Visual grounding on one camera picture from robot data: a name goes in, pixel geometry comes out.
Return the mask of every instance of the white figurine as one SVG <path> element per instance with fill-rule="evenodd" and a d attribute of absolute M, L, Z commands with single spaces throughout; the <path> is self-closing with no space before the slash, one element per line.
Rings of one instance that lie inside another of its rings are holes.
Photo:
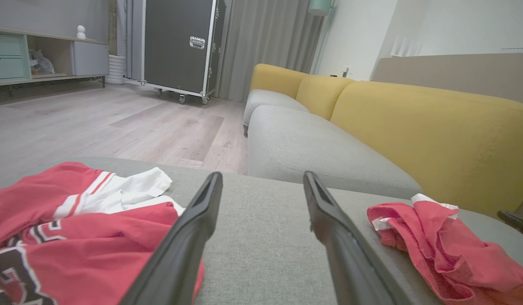
<path fill-rule="evenodd" d="M 86 39 L 86 29 L 85 27 L 83 27 L 82 25 L 79 25 L 77 27 L 77 38 L 80 38 L 80 39 Z"/>

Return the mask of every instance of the sofa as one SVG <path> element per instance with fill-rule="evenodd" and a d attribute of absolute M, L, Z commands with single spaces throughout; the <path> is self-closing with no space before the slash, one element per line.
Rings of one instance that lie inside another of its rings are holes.
<path fill-rule="evenodd" d="M 172 178 L 165 192 L 188 206 L 207 175 L 206 170 L 178 168 L 116 158 L 83 157 L 54 160 L 14 177 L 42 172 L 60 162 L 81 162 L 92 168 L 130 176 L 158 166 Z M 441 304 L 416 271 L 408 255 L 380 243 L 366 209 L 384 202 L 409 200 L 329 189 L 368 244 L 402 285 L 412 305 Z M 484 241 L 499 243 L 523 266 L 523 235 L 495 219 L 460 210 L 459 218 Z M 310 231 L 303 185 L 257 177 L 223 174 L 219 216 L 203 252 L 205 278 L 196 305 L 335 305 L 335 288 L 325 248 Z"/>
<path fill-rule="evenodd" d="M 258 64 L 244 112 L 248 175 L 439 201 L 496 217 L 523 202 L 523 104 Z"/>

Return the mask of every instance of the drawer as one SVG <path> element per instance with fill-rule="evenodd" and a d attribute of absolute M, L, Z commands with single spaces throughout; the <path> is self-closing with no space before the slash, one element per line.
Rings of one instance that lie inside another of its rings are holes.
<path fill-rule="evenodd" d="M 21 40 L 19 36 L 0 33 L 0 55 L 20 56 L 21 54 Z"/>
<path fill-rule="evenodd" d="M 24 77 L 22 58 L 0 58 L 0 79 Z"/>

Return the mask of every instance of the gray fabric upholstery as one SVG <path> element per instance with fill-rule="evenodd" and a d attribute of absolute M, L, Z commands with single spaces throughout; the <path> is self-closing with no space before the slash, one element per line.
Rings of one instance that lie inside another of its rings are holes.
<path fill-rule="evenodd" d="M 159 166 L 173 179 L 166 194 L 183 206 L 209 174 L 204 170 L 113 158 L 70 161 L 120 176 Z M 196 305 L 336 304 L 325 248 L 310 232 L 302 185 L 234 174 L 223 174 L 223 185 L 216 230 L 203 253 L 205 279 Z M 412 304 L 441 304 L 405 253 L 381 245 L 366 216 L 370 206 L 410 201 L 339 189 L 329 191 L 410 295 Z M 523 266 L 521 233 L 478 213 L 461 210 L 459 217 L 480 238 L 499 243 Z"/>
<path fill-rule="evenodd" d="M 244 126 L 249 125 L 250 116 L 252 116 L 254 110 L 260 105 L 273 105 L 310 112 L 300 102 L 297 102 L 288 95 L 269 90 L 254 89 L 250 91 L 248 99 L 246 100 L 246 108 L 244 109 L 244 115 L 242 116 L 242 123 Z"/>
<path fill-rule="evenodd" d="M 421 193 L 410 175 L 329 121 L 259 106 L 248 129 L 248 175 L 302 183 L 306 170 L 335 189 L 404 199 Z"/>

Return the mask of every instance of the white vase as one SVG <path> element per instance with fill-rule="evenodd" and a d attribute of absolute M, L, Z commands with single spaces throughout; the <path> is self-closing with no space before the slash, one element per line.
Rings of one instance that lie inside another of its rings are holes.
<path fill-rule="evenodd" d="M 123 85 L 125 67 L 126 56 L 109 55 L 109 75 L 105 77 L 105 83 Z"/>

